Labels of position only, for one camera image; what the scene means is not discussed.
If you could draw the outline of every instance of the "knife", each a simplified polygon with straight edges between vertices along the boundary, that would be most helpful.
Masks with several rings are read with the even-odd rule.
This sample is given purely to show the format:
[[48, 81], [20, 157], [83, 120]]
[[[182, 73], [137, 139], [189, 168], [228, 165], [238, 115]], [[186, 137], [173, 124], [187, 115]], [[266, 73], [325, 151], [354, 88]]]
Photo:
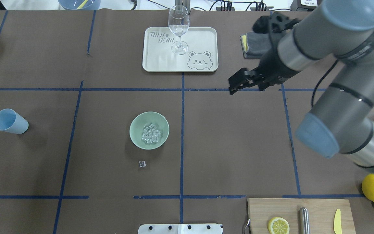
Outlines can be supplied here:
[[337, 209], [336, 214], [334, 215], [334, 233], [342, 234], [342, 220], [340, 209]]

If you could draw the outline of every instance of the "gray towel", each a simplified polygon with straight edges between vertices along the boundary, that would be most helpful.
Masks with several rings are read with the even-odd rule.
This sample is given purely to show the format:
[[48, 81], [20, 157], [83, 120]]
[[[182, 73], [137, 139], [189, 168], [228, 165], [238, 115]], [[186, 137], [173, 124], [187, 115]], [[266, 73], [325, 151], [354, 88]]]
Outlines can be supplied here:
[[271, 48], [269, 34], [247, 32], [240, 36], [243, 57], [245, 59], [260, 59]]

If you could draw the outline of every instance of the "bear face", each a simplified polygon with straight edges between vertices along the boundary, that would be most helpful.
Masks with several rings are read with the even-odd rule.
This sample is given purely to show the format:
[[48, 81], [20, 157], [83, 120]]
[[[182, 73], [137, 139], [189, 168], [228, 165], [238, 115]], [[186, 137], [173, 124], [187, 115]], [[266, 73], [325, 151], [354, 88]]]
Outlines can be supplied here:
[[210, 52], [206, 51], [202, 54], [198, 54], [192, 51], [189, 52], [188, 55], [190, 56], [190, 60], [187, 65], [191, 70], [210, 70], [213, 65], [210, 59]]

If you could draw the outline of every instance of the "brown tabletop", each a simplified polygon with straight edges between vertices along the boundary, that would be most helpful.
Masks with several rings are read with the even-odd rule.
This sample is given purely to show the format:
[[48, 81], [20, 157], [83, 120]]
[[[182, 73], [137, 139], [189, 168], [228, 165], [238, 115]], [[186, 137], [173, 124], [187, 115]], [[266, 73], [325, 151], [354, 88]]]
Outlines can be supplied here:
[[[22, 135], [0, 132], [0, 233], [129, 234], [141, 224], [221, 223], [237, 234], [249, 197], [349, 199], [356, 232], [374, 233], [374, 206], [359, 188], [368, 173], [294, 136], [334, 58], [283, 86], [230, 96], [227, 79], [258, 65], [243, 58], [239, 36], [269, 12], [193, 10], [191, 27], [217, 31], [217, 71], [146, 72], [144, 32], [166, 27], [167, 15], [0, 11], [0, 110], [30, 123]], [[150, 151], [129, 138], [131, 121], [145, 111], [170, 125], [165, 144]]]

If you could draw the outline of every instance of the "white tray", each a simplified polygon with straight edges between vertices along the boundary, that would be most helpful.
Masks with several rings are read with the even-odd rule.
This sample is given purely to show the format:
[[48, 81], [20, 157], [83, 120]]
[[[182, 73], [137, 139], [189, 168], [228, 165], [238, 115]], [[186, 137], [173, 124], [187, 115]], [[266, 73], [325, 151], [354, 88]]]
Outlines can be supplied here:
[[[171, 45], [178, 37], [168, 27], [147, 28], [144, 36], [142, 67], [148, 72], [213, 72], [218, 68], [217, 34], [214, 28], [191, 27], [181, 40], [188, 52], [176, 55]], [[203, 60], [207, 65], [196, 62]]]

